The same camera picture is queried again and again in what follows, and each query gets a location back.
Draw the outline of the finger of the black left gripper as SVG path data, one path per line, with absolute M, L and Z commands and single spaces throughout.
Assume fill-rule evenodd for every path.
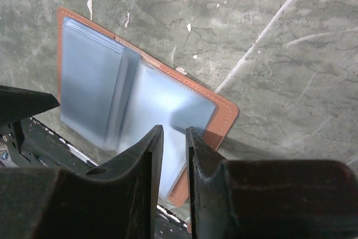
M 1 85 L 1 126 L 58 106 L 58 100 L 50 93 Z

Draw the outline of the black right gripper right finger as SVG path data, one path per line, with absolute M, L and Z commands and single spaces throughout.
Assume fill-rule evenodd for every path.
M 193 238 L 356 238 L 357 177 L 333 160 L 228 160 L 186 129 Z

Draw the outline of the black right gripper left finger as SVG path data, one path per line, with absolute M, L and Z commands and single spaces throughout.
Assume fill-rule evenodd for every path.
M 84 175 L 1 169 L 2 238 L 153 238 L 163 127 Z

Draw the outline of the tan leather card holder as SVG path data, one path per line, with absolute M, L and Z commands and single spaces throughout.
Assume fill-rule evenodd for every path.
M 154 125 L 164 129 L 159 196 L 187 200 L 185 130 L 218 149 L 237 105 L 92 20 L 59 7 L 58 97 L 63 123 L 104 151 L 121 153 Z

